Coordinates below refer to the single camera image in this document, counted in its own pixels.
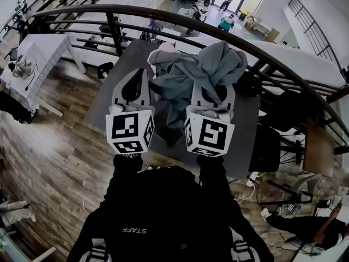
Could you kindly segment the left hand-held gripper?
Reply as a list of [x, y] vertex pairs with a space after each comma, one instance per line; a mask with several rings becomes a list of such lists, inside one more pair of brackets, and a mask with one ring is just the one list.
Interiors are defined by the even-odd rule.
[[[140, 106], [151, 104], [148, 71], [137, 68], [115, 86], [112, 103], [128, 105], [135, 101]], [[117, 154], [139, 154], [148, 151], [155, 129], [152, 109], [126, 109], [111, 105], [106, 115], [106, 137]]]

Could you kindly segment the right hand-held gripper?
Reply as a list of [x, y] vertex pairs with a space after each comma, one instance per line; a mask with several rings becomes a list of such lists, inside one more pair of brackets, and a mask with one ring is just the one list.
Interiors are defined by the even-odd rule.
[[236, 93], [233, 85], [218, 85], [218, 108], [210, 107], [207, 90], [194, 83], [184, 124], [186, 148], [191, 153], [218, 157], [228, 152], [235, 125], [231, 123]]

